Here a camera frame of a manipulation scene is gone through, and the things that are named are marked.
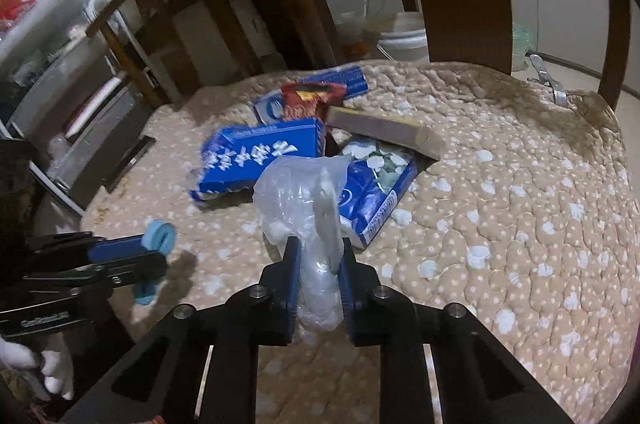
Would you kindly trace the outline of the white gloved left hand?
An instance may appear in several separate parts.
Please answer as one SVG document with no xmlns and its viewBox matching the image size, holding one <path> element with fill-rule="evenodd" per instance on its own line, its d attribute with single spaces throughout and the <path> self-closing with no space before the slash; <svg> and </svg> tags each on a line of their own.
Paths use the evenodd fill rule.
<svg viewBox="0 0 640 424">
<path fill-rule="evenodd" d="M 37 342 L 37 349 L 1 339 L 1 366 L 21 376 L 27 376 L 38 396 L 74 398 L 74 367 L 72 355 L 62 333 L 48 334 Z"/>
</svg>

